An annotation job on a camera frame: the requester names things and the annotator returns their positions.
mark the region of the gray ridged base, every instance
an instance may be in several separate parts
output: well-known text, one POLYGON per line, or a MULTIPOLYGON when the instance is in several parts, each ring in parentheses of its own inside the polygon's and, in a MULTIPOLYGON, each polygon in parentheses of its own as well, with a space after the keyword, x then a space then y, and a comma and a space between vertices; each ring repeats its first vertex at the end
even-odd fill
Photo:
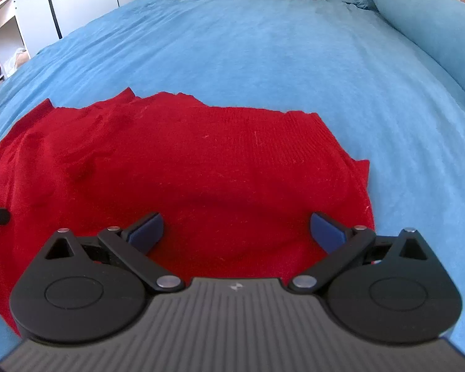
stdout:
POLYGON ((155 297, 117 336, 70 348, 26 340, 0 366, 7 372, 465 372, 465 357, 443 339, 412 348, 363 341, 329 319, 316 297, 290 294, 277 279, 196 278, 180 293, 155 297))

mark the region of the blue duvet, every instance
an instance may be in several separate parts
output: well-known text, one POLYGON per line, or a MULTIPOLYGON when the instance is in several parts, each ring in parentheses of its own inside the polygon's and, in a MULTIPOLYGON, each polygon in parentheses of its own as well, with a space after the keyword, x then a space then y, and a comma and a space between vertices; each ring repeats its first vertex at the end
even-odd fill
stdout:
POLYGON ((380 13, 341 0, 137 0, 3 84, 0 139, 45 98, 81 108, 128 86, 317 112, 351 156, 370 159, 377 232, 418 228, 459 287, 452 341, 465 352, 465 92, 380 13))

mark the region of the red knit fabric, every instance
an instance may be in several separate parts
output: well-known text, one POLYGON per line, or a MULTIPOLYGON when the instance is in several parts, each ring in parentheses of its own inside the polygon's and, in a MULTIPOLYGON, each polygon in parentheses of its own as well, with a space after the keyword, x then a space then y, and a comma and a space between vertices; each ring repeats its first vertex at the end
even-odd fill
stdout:
POLYGON ((373 228, 368 161, 354 161, 315 113, 214 108, 127 89, 88 108, 44 101, 0 143, 0 314, 60 227, 94 236, 151 211, 165 234, 150 257, 185 280, 282 277, 325 256, 309 217, 373 228))

